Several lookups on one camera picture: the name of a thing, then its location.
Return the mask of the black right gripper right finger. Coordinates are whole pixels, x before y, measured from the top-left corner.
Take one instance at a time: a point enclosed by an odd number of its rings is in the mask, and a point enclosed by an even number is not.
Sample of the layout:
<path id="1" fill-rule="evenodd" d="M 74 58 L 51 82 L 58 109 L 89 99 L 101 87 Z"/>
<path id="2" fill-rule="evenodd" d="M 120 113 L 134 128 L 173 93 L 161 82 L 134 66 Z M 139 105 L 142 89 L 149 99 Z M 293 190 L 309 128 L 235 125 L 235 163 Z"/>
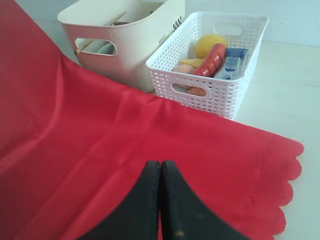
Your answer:
<path id="1" fill-rule="evenodd" d="M 177 164 L 161 164 L 159 210 L 164 240 L 247 240 L 198 197 Z"/>

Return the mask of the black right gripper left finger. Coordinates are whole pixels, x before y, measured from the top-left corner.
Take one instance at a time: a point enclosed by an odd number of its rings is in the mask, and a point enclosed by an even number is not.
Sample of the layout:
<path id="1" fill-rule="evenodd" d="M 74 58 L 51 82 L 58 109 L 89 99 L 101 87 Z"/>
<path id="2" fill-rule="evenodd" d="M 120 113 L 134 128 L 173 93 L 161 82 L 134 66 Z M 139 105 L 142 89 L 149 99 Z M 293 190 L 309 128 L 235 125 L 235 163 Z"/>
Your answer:
<path id="1" fill-rule="evenodd" d="M 80 240 L 156 240 L 161 165 L 148 161 L 120 204 Z"/>

